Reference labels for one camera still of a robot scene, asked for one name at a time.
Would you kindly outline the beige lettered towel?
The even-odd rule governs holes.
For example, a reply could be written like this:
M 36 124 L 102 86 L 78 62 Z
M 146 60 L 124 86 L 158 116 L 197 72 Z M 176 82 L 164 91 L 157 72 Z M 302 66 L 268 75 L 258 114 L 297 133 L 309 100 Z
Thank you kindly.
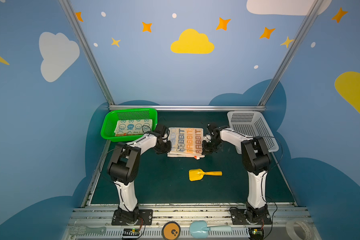
M 168 157 L 195 158 L 197 160 L 205 157 L 202 155 L 204 140 L 202 128 L 171 127 L 169 130 L 169 140 L 172 147 Z

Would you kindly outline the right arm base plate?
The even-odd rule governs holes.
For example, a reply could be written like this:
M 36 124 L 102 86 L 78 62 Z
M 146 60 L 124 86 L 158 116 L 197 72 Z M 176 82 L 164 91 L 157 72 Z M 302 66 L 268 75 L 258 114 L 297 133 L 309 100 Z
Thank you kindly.
M 272 218 L 268 212 L 257 215 L 256 211 L 248 209 L 229 209 L 233 225 L 271 225 Z

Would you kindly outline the teal patterned towel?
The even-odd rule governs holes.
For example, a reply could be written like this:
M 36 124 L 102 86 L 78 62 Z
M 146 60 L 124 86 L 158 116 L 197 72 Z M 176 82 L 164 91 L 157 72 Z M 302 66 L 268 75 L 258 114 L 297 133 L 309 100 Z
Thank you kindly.
M 119 120 L 115 128 L 116 134 L 140 134 L 143 135 L 146 132 L 152 130 L 153 120 Z

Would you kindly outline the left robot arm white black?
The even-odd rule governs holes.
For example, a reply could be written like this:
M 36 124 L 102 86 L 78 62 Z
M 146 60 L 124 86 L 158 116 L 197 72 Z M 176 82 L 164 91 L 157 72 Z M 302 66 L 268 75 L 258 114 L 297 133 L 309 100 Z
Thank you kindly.
M 141 156 L 149 149 L 154 149 L 157 154 L 169 153 L 172 147 L 169 136 L 170 129 L 158 124 L 155 130 L 145 132 L 141 138 L 129 143 L 118 143 L 113 149 L 107 174 L 116 186 L 120 200 L 112 219 L 113 226 L 143 222 L 135 193 Z

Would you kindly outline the green plastic basket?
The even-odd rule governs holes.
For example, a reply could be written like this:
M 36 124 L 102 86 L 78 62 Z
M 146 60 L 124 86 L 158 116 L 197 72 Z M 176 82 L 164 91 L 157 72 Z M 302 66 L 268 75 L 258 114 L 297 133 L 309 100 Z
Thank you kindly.
M 131 142 L 153 131 L 158 123 L 155 109 L 127 109 L 109 112 L 101 129 L 101 136 L 111 142 Z

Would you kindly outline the orange jellyfish pattern towel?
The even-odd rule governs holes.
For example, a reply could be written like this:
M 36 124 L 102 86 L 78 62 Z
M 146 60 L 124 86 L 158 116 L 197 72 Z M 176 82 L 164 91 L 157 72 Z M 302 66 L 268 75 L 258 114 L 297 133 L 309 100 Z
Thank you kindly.
M 138 135 L 140 134 L 116 134 L 115 137 L 133 137 Z

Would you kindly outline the white plastic basket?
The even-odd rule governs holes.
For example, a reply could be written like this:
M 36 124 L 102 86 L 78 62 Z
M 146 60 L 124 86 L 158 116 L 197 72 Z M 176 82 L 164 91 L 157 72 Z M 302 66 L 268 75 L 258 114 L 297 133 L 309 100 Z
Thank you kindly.
M 236 132 L 251 137 L 263 137 L 268 151 L 277 152 L 279 145 L 268 123 L 260 112 L 231 111 L 227 113 L 229 126 Z

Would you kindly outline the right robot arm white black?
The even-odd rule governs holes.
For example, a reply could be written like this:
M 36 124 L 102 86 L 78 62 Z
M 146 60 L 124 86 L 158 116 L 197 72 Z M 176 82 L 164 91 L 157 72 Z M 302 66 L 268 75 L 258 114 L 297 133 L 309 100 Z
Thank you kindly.
M 242 163 L 248 172 L 249 194 L 245 218 L 250 224 L 271 224 L 272 216 L 266 201 L 266 178 L 271 165 L 271 154 L 263 137 L 241 134 L 228 126 L 207 126 L 208 134 L 202 142 L 202 154 L 218 151 L 222 142 L 228 142 L 241 151 Z

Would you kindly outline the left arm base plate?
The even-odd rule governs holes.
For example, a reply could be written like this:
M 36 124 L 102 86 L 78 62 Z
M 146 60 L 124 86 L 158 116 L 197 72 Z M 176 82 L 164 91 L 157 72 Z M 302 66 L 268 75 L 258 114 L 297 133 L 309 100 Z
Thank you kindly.
M 137 226 L 140 224 L 150 226 L 153 220 L 153 210 L 135 209 L 132 212 L 117 209 L 112 217 L 112 226 Z

